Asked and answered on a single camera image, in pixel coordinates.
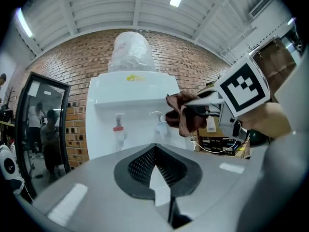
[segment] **brick wall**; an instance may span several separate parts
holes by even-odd
[[[113,43],[126,30],[107,30],[80,36],[48,51],[25,71],[22,84],[31,71],[71,85],[66,114],[66,146],[71,167],[89,160],[85,112],[90,79],[107,72]],[[197,92],[213,81],[228,65],[209,51],[185,40],[158,32],[139,32],[152,47],[158,71],[174,75],[181,90]]]

